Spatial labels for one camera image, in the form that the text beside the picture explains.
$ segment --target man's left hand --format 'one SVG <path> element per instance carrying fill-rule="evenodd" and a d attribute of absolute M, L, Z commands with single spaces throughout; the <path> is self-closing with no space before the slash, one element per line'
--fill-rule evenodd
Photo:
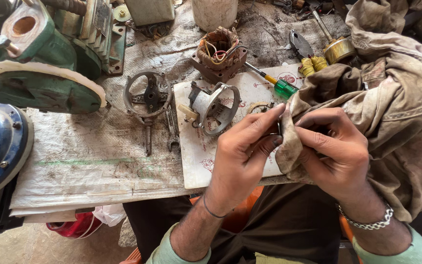
<path fill-rule="evenodd" d="M 218 139 L 211 183 L 205 193 L 208 209 L 218 216 L 229 213 L 251 194 L 263 175 L 268 155 L 283 137 L 277 132 L 281 103 L 266 113 L 247 115 Z"/>

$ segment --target wrist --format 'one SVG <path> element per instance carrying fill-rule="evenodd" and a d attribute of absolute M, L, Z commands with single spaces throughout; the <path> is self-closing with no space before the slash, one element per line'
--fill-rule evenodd
<path fill-rule="evenodd" d="M 357 195 L 339 200 L 339 204 L 345 215 L 355 222 L 371 224 L 384 219 L 385 203 L 369 183 Z"/>
<path fill-rule="evenodd" d="M 215 193 L 213 189 L 207 189 L 202 200 L 203 206 L 206 203 L 206 209 L 215 216 L 222 217 L 232 211 L 232 207 L 226 201 L 226 196 Z"/>

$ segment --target shirt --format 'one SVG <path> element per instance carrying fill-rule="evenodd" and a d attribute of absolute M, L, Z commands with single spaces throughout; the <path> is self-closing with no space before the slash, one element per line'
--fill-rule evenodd
<path fill-rule="evenodd" d="M 160 245 L 153 251 L 146 264 L 206 264 L 211 257 L 211 247 L 202 260 L 189 262 L 181 259 L 172 249 L 170 244 L 170 233 L 177 225 L 173 225 L 164 235 Z M 410 247 L 398 255 L 382 256 L 367 252 L 359 246 L 356 238 L 353 238 L 353 246 L 364 264 L 422 264 L 422 236 L 419 235 L 411 226 L 408 225 L 411 232 L 412 242 Z M 312 263 L 308 260 L 286 260 L 255 253 L 256 264 L 307 264 Z"/>

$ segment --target pliers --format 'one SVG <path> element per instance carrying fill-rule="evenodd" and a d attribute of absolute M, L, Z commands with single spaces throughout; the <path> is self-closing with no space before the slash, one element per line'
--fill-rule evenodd
<path fill-rule="evenodd" d="M 299 72 L 305 75 L 305 77 L 327 67 L 325 58 L 314 56 L 314 51 L 309 42 L 301 34 L 297 33 L 297 31 L 291 29 L 289 39 L 291 49 L 302 63 Z"/>

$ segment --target hand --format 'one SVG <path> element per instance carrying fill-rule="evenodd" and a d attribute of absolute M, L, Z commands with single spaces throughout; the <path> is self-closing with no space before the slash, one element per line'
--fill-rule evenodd
<path fill-rule="evenodd" d="M 247 115 L 219 137 L 211 182 L 204 195 L 212 213 L 226 215 L 256 187 L 268 155 L 283 141 L 281 135 L 268 134 L 273 128 L 277 132 L 277 120 L 284 111 L 282 103 L 266 113 Z"/>
<path fill-rule="evenodd" d="M 371 192 L 366 180 L 368 142 L 341 108 L 304 115 L 296 124 L 303 145 L 299 160 L 312 180 L 340 202 Z M 313 130 L 328 130 L 324 135 Z M 319 158 L 316 151 L 327 157 Z"/>

